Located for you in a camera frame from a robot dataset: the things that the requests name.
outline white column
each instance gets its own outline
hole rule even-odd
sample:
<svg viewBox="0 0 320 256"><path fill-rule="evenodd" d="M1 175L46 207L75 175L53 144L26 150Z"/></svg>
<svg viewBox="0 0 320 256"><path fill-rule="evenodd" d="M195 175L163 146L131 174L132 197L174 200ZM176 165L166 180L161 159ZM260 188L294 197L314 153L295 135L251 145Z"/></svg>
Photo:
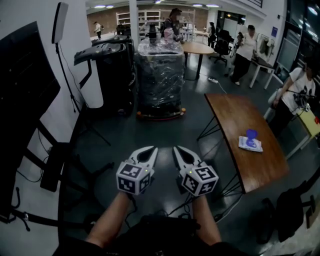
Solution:
<svg viewBox="0 0 320 256"><path fill-rule="evenodd" d="M137 0L129 0L129 7L131 38L134 43L134 48L137 49L138 44L140 43Z"/></svg>

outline backpack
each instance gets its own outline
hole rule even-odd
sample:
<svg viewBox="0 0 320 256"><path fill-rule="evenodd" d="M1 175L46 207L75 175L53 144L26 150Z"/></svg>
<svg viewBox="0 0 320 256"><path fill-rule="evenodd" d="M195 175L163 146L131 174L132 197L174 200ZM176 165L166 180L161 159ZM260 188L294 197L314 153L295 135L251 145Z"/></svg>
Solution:
<svg viewBox="0 0 320 256"><path fill-rule="evenodd" d="M162 38L165 37L165 22L166 22L166 21L170 21L170 26L171 26L171 28L172 28L172 29L174 28L174 25L173 25L171 19L170 19L170 18L166 18L165 21L162 22L161 27L160 27L160 32L161 32L161 37L162 37Z"/></svg>

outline black monitor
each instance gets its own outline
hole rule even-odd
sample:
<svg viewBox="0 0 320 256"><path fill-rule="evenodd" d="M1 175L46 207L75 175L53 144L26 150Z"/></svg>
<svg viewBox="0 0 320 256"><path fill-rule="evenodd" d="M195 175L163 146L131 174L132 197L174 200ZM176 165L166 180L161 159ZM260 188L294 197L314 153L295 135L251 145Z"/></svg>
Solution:
<svg viewBox="0 0 320 256"><path fill-rule="evenodd" d="M40 117L60 91L37 22L0 40L0 220L11 213L16 170Z"/></svg>

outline white t-shirt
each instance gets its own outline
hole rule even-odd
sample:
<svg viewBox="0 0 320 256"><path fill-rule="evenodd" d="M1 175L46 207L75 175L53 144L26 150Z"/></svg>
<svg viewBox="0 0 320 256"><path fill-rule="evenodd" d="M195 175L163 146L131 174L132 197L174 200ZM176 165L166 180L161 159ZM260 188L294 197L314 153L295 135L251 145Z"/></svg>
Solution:
<svg viewBox="0 0 320 256"><path fill-rule="evenodd" d="M95 24L95 32L101 31L101 25L99 23Z"/></svg>
<svg viewBox="0 0 320 256"><path fill-rule="evenodd" d="M247 60L251 61L253 52L257 46L257 42L256 42L257 36L256 34L254 34L253 37L251 38L249 33L246 33L244 34L243 37L244 37L242 41L243 45L239 47L236 53L246 58Z"/></svg>
<svg viewBox="0 0 320 256"><path fill-rule="evenodd" d="M298 79L301 72L303 72L303 76ZM308 95L315 95L316 84L313 79L311 79L311 81L308 80L306 72L304 72L301 67L295 68L290 73L290 77L293 85L289 87L288 91L286 91L281 98L291 113L296 115L299 112L299 107L302 107L299 105L300 101L298 101L298 103L296 102L297 97L303 97L304 100L307 101L309 99Z"/></svg>

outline plastic-wrapped machine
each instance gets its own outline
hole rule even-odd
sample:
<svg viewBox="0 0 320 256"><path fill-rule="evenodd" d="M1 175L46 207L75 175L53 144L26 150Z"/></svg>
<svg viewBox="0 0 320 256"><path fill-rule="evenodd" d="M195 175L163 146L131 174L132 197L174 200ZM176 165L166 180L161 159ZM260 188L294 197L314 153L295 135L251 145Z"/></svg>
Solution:
<svg viewBox="0 0 320 256"><path fill-rule="evenodd" d="M184 51L180 42L163 38L141 41L135 55L138 78L137 116L170 119L183 115Z"/></svg>

